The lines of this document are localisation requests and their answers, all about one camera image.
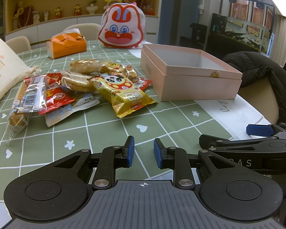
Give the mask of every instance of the rabbit face bag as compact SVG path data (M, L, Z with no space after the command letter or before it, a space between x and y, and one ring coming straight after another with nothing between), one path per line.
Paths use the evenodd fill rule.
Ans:
M145 35L143 11L128 3L115 3L108 8L98 31L100 45L114 48L142 48Z

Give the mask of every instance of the monkey figurine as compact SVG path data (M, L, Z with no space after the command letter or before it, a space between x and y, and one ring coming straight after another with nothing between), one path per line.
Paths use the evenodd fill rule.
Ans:
M79 5L79 4L74 7L74 16L82 15L81 7L82 7L82 6Z
M62 8L58 7L57 9L55 9L55 19L58 19L58 18L62 18L63 15L62 15Z

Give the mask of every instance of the metal pivot screw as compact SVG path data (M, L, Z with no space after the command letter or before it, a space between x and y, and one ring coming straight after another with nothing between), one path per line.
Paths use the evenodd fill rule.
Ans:
M194 184L193 181L189 179L181 179L178 183L180 186L183 186L183 187L189 187Z
M94 182L94 185L97 187L106 187L109 185L109 181L105 179L99 179Z

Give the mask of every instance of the framed picture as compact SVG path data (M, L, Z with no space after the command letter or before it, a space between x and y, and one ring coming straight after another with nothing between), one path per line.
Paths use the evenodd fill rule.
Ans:
M256 2L252 8L251 22L258 25L263 25L264 22L264 9L258 8L256 6ZM247 31L254 34L255 36L259 36L260 33L260 29L253 26L248 26Z
M247 21L249 13L249 1L236 0L236 3L230 5L230 17L236 18L242 21ZM239 27L243 27L243 23L234 22Z
M271 30L271 26L272 26L272 16L273 16L273 13L272 13L271 9L269 7L267 7L265 26L269 30Z

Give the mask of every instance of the snack pile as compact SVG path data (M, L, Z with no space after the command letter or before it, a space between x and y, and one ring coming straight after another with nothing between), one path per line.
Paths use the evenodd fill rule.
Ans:
M8 116L7 144L28 124L33 112L45 115L48 127L100 103L103 96L123 118L155 101L143 90L151 81L138 77L132 65L86 59L70 63L70 71L37 75L20 85Z

